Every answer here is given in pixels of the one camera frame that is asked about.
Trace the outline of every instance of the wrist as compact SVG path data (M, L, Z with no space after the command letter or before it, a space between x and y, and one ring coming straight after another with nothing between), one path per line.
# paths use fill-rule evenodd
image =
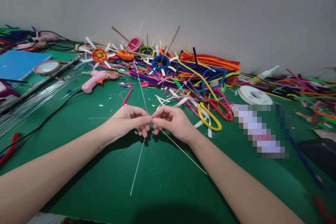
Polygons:
M187 140L187 144L193 149L195 148L200 142L203 142L204 139L207 139L201 132L197 129L190 134L190 138Z

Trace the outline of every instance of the red scissors handle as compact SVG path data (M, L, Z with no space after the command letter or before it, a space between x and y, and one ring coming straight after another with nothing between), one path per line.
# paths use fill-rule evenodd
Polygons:
M226 107L223 103L221 103L220 101L214 100L214 99L208 99L207 102L209 102L210 105L211 105L212 107L215 108L215 110L220 114L220 116L221 116L224 120L226 120L226 121L232 121L232 120L233 120L233 114L232 114L230 108ZM221 106L223 109L225 109L226 114L227 114L228 116L224 115L224 114L222 113L222 111L220 111L219 108L218 108L216 105L219 105L219 106Z

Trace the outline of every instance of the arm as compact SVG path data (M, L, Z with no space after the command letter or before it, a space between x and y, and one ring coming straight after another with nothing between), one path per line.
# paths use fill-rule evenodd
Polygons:
M189 144L241 223L302 223L281 200L204 137L179 108L162 106L153 115L160 128Z
M1 176L1 222L27 223L101 146L133 128L147 136L150 121L143 109L125 105L98 128Z

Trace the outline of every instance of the white wall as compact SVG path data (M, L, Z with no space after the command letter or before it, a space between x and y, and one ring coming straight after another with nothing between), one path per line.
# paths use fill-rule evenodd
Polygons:
M128 37L169 43L173 50L241 61L245 72L281 65L315 77L336 67L336 0L0 0L0 23L35 26L74 40L117 43ZM321 78L336 79L329 71Z

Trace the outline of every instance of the hand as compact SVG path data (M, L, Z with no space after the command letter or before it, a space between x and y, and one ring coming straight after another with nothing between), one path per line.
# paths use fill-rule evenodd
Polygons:
M96 130L99 131L104 142L124 135L134 128L138 130L140 136L147 137L151 121L150 115L142 108L124 105Z
M169 130L182 142L191 144L200 132L191 124L182 109L170 106L161 106L152 115L152 133L157 135L161 129Z

